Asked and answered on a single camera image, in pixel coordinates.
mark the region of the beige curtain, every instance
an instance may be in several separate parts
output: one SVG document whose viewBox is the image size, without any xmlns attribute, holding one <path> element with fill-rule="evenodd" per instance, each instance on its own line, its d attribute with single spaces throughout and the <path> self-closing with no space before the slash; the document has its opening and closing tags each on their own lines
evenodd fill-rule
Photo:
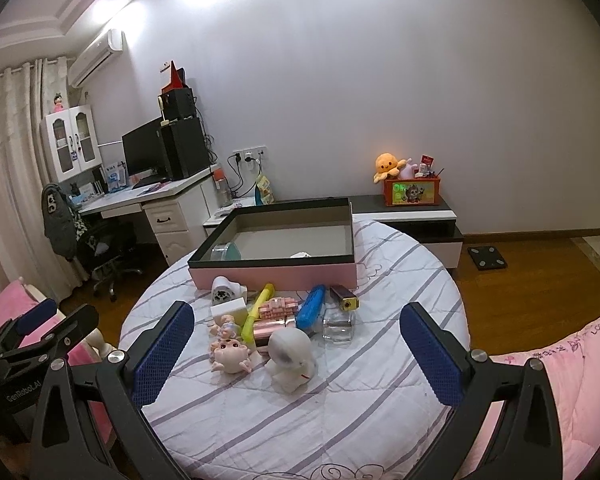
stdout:
<svg viewBox="0 0 600 480">
<path fill-rule="evenodd" d="M 66 73 L 61 57 L 0 76 L 0 291 L 22 276 L 56 301 L 70 296 L 84 277 L 52 251 L 40 207 L 49 183 L 40 124 L 56 92 L 68 102 Z"/>
</svg>

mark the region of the yellow highlighter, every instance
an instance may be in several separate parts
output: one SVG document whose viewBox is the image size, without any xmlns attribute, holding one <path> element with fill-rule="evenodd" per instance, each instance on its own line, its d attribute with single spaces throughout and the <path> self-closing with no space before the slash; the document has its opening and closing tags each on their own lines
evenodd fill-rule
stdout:
<svg viewBox="0 0 600 480">
<path fill-rule="evenodd" d="M 249 311 L 249 315 L 247 316 L 247 321 L 244 322 L 244 326 L 242 327 L 242 340 L 248 344 L 255 343 L 253 338 L 253 323 L 260 317 L 258 309 L 260 305 L 265 301 L 269 301 L 269 299 L 276 293 L 276 289 L 273 288 L 273 283 L 267 283 L 262 289 L 262 292 L 258 296 L 258 299 L 251 307 Z"/>
</svg>

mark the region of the pink bedding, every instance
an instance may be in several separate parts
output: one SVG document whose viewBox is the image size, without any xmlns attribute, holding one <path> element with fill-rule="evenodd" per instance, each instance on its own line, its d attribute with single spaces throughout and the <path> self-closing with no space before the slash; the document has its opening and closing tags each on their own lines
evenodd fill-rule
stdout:
<svg viewBox="0 0 600 480">
<path fill-rule="evenodd" d="M 27 294 L 24 286 L 19 281 L 16 280 L 15 282 L 11 282 L 0 293 L 0 327 L 7 320 L 17 318 L 37 304 L 38 302 Z M 59 314 L 56 314 L 37 330 L 26 336 L 20 346 L 23 347 L 32 343 L 37 343 L 40 341 L 41 336 L 45 335 L 45 333 L 61 321 L 62 317 Z M 69 352 L 68 358 L 71 366 L 100 362 L 100 357 L 96 354 L 95 350 L 84 341 Z M 100 402 L 90 402 L 90 407 L 98 430 L 100 431 L 100 436 L 102 437 L 103 442 L 107 442 L 111 434 L 111 422 L 107 416 L 107 411 Z"/>
<path fill-rule="evenodd" d="M 546 366 L 560 420 L 563 480 L 573 480 L 600 446 L 600 318 L 546 348 L 491 358 L 523 365 L 531 357 L 541 359 Z M 480 461 L 501 408 L 501 402 L 491 406 L 460 478 Z"/>
</svg>

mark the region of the white tablecloth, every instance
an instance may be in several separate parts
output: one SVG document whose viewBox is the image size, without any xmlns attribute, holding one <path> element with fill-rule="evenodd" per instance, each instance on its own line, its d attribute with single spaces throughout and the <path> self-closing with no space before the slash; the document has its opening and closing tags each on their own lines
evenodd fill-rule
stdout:
<svg viewBox="0 0 600 480">
<path fill-rule="evenodd" d="M 433 254 L 390 227 L 354 222 L 354 243 L 361 305 L 355 338 L 341 347 L 314 336 L 317 374 L 291 395 L 276 391 L 262 364 L 251 374 L 210 371 L 210 292 L 197 290 L 188 258 L 142 295 L 122 327 L 122 349 L 173 301 L 195 312 L 193 336 L 156 402 L 144 407 L 191 477 L 402 479 L 432 442 L 447 409 L 400 336 L 398 316 L 419 301 L 468 348 L 458 288 Z"/>
</svg>

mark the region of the white eraser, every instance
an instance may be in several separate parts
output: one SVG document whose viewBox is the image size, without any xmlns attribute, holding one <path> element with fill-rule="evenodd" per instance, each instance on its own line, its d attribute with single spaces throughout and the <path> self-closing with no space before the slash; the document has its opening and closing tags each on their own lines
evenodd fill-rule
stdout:
<svg viewBox="0 0 600 480">
<path fill-rule="evenodd" d="M 220 325 L 221 317 L 226 314 L 234 316 L 235 322 L 238 325 L 244 325 L 244 322 L 247 321 L 247 316 L 249 315 L 247 304 L 244 302 L 244 299 L 240 297 L 219 305 L 211 306 L 211 315 L 217 325 Z"/>
</svg>

